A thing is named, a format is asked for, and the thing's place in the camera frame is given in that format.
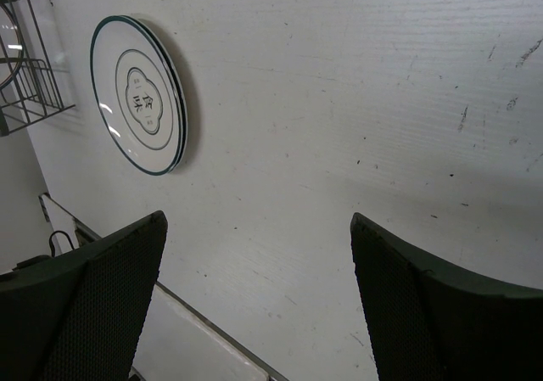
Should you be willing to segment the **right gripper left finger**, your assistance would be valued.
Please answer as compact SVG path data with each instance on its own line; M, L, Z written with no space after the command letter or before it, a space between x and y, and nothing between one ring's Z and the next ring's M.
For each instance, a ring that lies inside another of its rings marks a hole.
M161 210L1 276L3 380L127 380L160 273Z

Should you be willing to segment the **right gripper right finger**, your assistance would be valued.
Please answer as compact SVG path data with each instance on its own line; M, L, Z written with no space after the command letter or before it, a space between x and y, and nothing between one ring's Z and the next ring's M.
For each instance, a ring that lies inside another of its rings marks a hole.
M540 380L542 292L469 271L360 213L351 250L381 380Z

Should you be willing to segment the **green-rimmed white plate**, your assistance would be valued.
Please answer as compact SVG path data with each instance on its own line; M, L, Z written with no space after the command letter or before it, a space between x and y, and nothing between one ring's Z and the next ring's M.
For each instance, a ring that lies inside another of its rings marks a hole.
M177 67L174 64L174 60L172 59L168 49L164 45L164 43L160 40L160 38L150 29L149 26L147 26L143 21L138 20L136 18L133 18L128 15L122 15L123 19L129 20L131 23L133 23L140 31L145 33L147 36L150 37L150 39L153 41L154 45L158 50L160 50L160 54L162 59L165 61L165 65L168 67L169 71L169 77L171 78L171 84L173 85L173 89L175 91L175 98L176 98L176 107L177 112L179 115L179 121L180 121L180 143L179 148L176 153L176 157L173 160L173 163L168 169L168 172L172 172L176 169L176 167L181 163L182 158L186 152L187 145L188 145L188 114L187 114L187 103L185 99L185 94L182 89L181 80L177 71Z
M98 110L116 147L148 175L169 173L180 121L160 50L129 20L112 15L92 34L89 65Z

